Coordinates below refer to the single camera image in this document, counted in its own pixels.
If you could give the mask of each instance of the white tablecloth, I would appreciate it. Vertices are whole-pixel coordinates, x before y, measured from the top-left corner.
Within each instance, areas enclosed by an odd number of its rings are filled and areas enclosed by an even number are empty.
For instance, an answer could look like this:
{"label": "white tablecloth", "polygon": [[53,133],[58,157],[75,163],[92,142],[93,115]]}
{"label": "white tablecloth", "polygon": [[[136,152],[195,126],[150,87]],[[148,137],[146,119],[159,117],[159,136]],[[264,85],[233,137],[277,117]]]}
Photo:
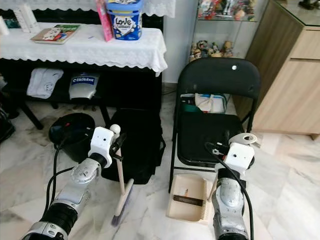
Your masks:
{"label": "white tablecloth", "polygon": [[[21,3],[29,3],[33,10],[97,10],[96,0],[0,0],[0,9],[15,9]],[[174,18],[176,12],[176,0],[144,0],[143,12],[148,16],[155,14],[160,17],[167,15]]]}
{"label": "white tablecloth", "polygon": [[[45,29],[59,23],[39,24],[41,29]],[[81,24],[75,35],[64,44],[35,43],[30,40],[34,35],[23,33],[20,28],[10,29],[9,35],[0,36],[0,58],[67,61],[120,68],[147,67],[157,76],[168,67],[164,58],[164,37],[157,28],[143,28],[138,41],[112,39],[105,42],[102,26],[94,24]]]}

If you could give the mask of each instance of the shelf leg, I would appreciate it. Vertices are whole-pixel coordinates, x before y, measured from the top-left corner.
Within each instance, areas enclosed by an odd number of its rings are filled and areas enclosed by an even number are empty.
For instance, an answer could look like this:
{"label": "shelf leg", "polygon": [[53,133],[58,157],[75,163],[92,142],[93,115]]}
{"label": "shelf leg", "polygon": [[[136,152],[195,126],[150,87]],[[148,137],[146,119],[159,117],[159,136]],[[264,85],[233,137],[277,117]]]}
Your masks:
{"label": "shelf leg", "polygon": [[43,129],[44,126],[38,120],[38,118],[34,115],[34,113],[30,110],[30,108],[26,105],[24,101],[17,102],[21,110],[25,113],[25,115],[31,120],[31,122],[35,125],[35,127],[39,130]]}
{"label": "shelf leg", "polygon": [[110,117],[109,117],[109,114],[107,111],[107,106],[103,103],[100,103],[99,108],[100,108],[100,111],[101,111],[101,114],[102,114],[102,117],[103,117],[103,120],[105,123],[105,127],[109,128],[110,127]]}

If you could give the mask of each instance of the broom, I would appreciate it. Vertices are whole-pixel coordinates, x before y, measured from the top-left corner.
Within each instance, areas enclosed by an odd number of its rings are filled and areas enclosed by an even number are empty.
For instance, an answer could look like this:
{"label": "broom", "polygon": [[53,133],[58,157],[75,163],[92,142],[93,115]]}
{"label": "broom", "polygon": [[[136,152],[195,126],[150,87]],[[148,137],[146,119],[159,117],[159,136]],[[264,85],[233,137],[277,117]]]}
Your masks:
{"label": "broom", "polygon": [[[116,154],[118,156],[121,156],[120,149],[116,152]],[[120,200],[118,202],[118,206],[116,207],[115,214],[114,214],[112,221],[111,221],[111,225],[114,227],[117,227],[120,223],[120,220],[124,214],[125,207],[128,202],[128,199],[129,199],[129,196],[132,191],[133,184],[134,184],[134,180],[131,178],[125,186],[122,161],[120,159],[116,159],[116,165],[117,165],[118,174],[119,174],[121,196],[120,196]]]}

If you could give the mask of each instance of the wooden cabinet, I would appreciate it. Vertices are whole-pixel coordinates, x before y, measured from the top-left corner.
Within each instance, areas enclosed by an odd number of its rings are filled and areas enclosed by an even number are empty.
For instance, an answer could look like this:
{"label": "wooden cabinet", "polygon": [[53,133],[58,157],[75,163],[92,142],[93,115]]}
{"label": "wooden cabinet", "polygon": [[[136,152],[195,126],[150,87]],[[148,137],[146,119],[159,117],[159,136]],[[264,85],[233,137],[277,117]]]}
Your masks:
{"label": "wooden cabinet", "polygon": [[[253,130],[320,134],[320,26],[305,25],[270,0],[246,59],[261,74]],[[233,100],[244,117],[249,100]]]}

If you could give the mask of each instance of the book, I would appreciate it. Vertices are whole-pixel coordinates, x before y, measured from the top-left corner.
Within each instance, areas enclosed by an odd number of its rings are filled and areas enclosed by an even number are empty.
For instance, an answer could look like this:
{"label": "book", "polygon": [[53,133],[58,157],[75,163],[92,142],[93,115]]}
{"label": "book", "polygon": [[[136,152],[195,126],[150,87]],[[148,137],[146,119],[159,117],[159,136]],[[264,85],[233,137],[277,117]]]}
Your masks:
{"label": "book", "polygon": [[0,16],[0,35],[9,35],[9,33],[9,29],[4,19],[2,18],[2,16]]}
{"label": "book", "polygon": [[13,12],[14,12],[14,15],[15,15],[16,19],[19,22],[19,25],[20,25],[22,31],[24,33],[30,33],[31,31],[28,28],[28,25],[27,25],[24,17],[22,16],[22,13],[21,13],[20,9],[14,9]]}
{"label": "book", "polygon": [[21,11],[22,17],[24,18],[26,25],[28,26],[31,33],[38,33],[40,31],[39,24],[32,12],[30,6],[27,3],[19,5],[19,10]]}
{"label": "book", "polygon": [[39,44],[64,44],[79,29],[80,24],[58,24],[51,28],[45,28],[31,38]]}
{"label": "book", "polygon": [[5,25],[8,27],[8,29],[20,29],[20,25],[18,20],[13,18],[3,18]]}
{"label": "book", "polygon": [[104,0],[96,0],[96,9],[100,17],[100,22],[103,28],[104,39],[106,42],[113,38],[112,24],[106,11]]}

